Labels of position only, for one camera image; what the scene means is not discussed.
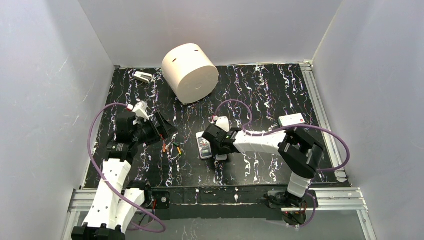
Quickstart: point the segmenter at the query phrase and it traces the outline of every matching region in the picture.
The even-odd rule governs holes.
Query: white 3d-printed part
[[[162,73],[183,104],[197,102],[218,84],[219,73],[202,49],[192,43],[171,50],[162,61]]]

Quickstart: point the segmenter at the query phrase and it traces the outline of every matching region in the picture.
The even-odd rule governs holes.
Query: black tabletop
[[[160,111],[178,133],[164,142],[139,146],[128,180],[149,181],[154,187],[222,186],[282,184],[290,181],[291,171],[280,156],[265,153],[230,154],[226,161],[202,160],[196,133],[210,124],[216,107],[224,100],[237,99],[251,106],[251,130],[269,131],[278,127],[278,117],[301,113],[308,124],[318,126],[317,117],[298,64],[218,66],[219,81],[206,98],[183,105],[164,79],[160,68],[117,69],[114,72],[106,104],[119,102],[148,104],[148,113]],[[149,84],[135,80],[136,71],[152,74]],[[114,134],[114,119],[124,108],[115,106],[105,111],[94,146],[95,160],[101,165],[107,141]],[[226,104],[220,116],[227,116],[231,127],[249,121],[248,111],[240,104]],[[319,131],[308,130],[324,143]],[[172,142],[180,144],[182,156]],[[320,168],[330,168],[330,157],[323,156]],[[91,165],[85,188],[96,188],[100,177]],[[318,172],[316,183],[334,183],[335,174]]]

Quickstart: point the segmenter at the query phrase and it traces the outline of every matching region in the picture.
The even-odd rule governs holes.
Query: white wall
[[[114,67],[77,0],[0,7],[0,239],[58,240]]]
[[[342,0],[79,0],[114,65],[198,44],[215,65],[311,59]]]
[[[314,61],[377,238],[422,239],[424,1],[345,1]]]

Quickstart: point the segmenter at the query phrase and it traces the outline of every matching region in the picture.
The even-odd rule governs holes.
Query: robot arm
[[[107,143],[102,173],[118,192],[122,192],[124,182],[130,172],[138,146],[152,145],[169,138],[177,129],[168,123],[160,112],[154,117],[158,125],[146,114],[147,104],[140,102],[128,106],[127,112],[116,116],[116,139]],[[131,181],[126,187],[124,197],[139,206],[150,203],[148,183]],[[101,179],[91,209],[82,226],[72,230],[73,240],[124,240],[125,232],[136,208],[125,201],[120,201]]]
[[[282,205],[298,207],[314,178],[325,147],[303,128],[294,127],[269,135],[250,136],[241,128],[225,131],[211,124],[203,133],[214,154],[261,152],[280,155],[292,170]]]

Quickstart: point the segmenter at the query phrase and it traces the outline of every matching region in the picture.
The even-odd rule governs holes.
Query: cable
[[[306,209],[308,209],[308,203],[305,201],[305,209],[302,211],[302,213],[306,213]]]
[[[97,173],[100,175],[101,179],[103,179],[104,183],[110,188],[110,190],[112,190],[113,193],[115,193],[119,198],[121,198],[122,200],[124,200],[125,202],[127,202],[129,205],[131,205],[134,208],[140,210],[141,212],[145,213],[149,217],[152,217],[154,220],[156,220],[162,226],[162,229],[161,230],[148,229],[148,228],[145,228],[146,226],[139,226],[139,225],[137,225],[137,224],[135,224],[133,222],[132,222],[132,225],[135,226],[138,230],[143,230],[143,231],[151,232],[151,233],[163,233],[167,229],[166,225],[157,216],[155,216],[152,213],[146,211],[144,208],[142,208],[141,206],[135,204],[134,202],[132,202],[131,200],[129,200],[128,198],[126,198],[125,196],[123,196],[119,191],[117,191],[109,183],[109,181],[106,179],[106,177],[103,174],[102,170],[100,169],[100,167],[97,165],[96,161],[94,160],[93,153],[92,153],[92,148],[90,146],[90,141],[92,139],[94,125],[96,124],[97,119],[103,113],[103,111],[106,110],[106,109],[108,109],[108,108],[110,108],[110,107],[113,107],[113,106],[123,106],[125,108],[128,107],[126,104],[123,104],[123,103],[120,103],[120,102],[114,102],[114,103],[111,103],[111,104],[108,104],[108,105],[104,106],[98,112],[97,116],[94,118],[93,122],[91,123],[90,129],[89,129],[89,132],[88,132],[88,140],[87,140],[88,156],[90,157],[91,163],[93,164],[93,166],[96,169]]]
[[[153,206],[151,207],[151,212],[155,214],[155,207],[156,207],[156,199],[154,200]]]
[[[142,225],[142,222],[143,222],[143,220],[145,219],[145,217],[147,216],[147,214],[143,214],[144,216],[143,216],[143,218],[141,219],[141,221],[138,223],[138,226],[141,226]],[[137,229],[137,228],[127,228],[126,229],[127,231],[138,231],[139,229]]]
[[[303,228],[303,227],[305,227],[306,225],[308,225],[311,221],[312,221],[312,219],[314,218],[314,216],[315,216],[315,211],[317,210],[317,204],[315,203],[315,197],[314,196],[312,196],[312,194],[310,194],[310,193],[306,193],[306,195],[308,195],[309,197],[311,197],[312,198],[312,202],[313,202],[313,210],[312,210],[312,215],[310,216],[310,218],[304,223],[304,224],[301,224],[301,225],[298,225],[299,226],[299,228]]]
[[[343,145],[343,147],[344,147],[344,149],[346,150],[346,160],[344,160],[344,162],[342,163],[342,164],[340,164],[339,166],[336,166],[336,167],[332,167],[332,168],[324,168],[324,169],[317,169],[317,171],[319,171],[319,172],[334,172],[334,171],[336,171],[336,170],[339,170],[339,169],[341,169],[341,168],[344,168],[347,164],[348,164],[348,162],[349,162],[349,160],[351,159],[351,151],[349,150],[349,147],[348,147],[348,145],[346,144],[346,142],[340,137],[340,136],[338,136],[337,134],[335,134],[335,133],[333,133],[332,131],[330,131],[330,130],[328,130],[328,129],[325,129],[325,128],[322,128],[322,127],[319,127],[319,126],[313,126],[313,125],[307,125],[307,124],[295,124],[295,125],[289,125],[289,126],[282,126],[282,127],[280,127],[280,128],[277,128],[277,129],[274,129],[274,130],[272,130],[272,131],[269,131],[269,132],[265,132],[265,133],[262,133],[262,132],[250,132],[250,131],[247,131],[246,130],[246,126],[248,126],[248,125],[250,125],[251,123],[252,123],[252,118],[253,118],[253,115],[252,115],[252,110],[250,109],[250,107],[249,106],[247,106],[244,102],[242,102],[242,101],[240,101],[240,100],[236,100],[236,99],[229,99],[229,100],[225,100],[225,101],[223,101],[217,108],[216,108],[216,111],[215,111],[215,116],[218,116],[218,113],[219,113],[219,111],[220,111],[220,108],[225,104],[225,103],[228,103],[228,102],[236,102],[236,103],[240,103],[240,104],[242,104],[242,105],[244,105],[246,108],[247,108],[247,111],[249,112],[249,122],[248,123],[246,123],[246,124],[243,124],[242,126],[241,126],[241,128],[243,129],[243,132],[245,132],[247,135],[249,135],[249,136],[252,136],[252,137],[260,137],[260,136],[268,136],[268,135],[270,135],[270,134],[273,134],[273,133],[276,133],[276,132],[279,132],[279,131],[283,131],[283,130],[287,130],[287,129],[291,129],[291,128],[296,128],[296,127],[298,127],[298,128],[307,128],[307,129],[316,129],[316,130],[319,130],[319,131],[321,131],[321,132],[324,132],[324,133],[327,133],[327,134],[330,134],[330,135],[332,135],[333,137],[335,137],[337,140],[339,140],[339,142]]]

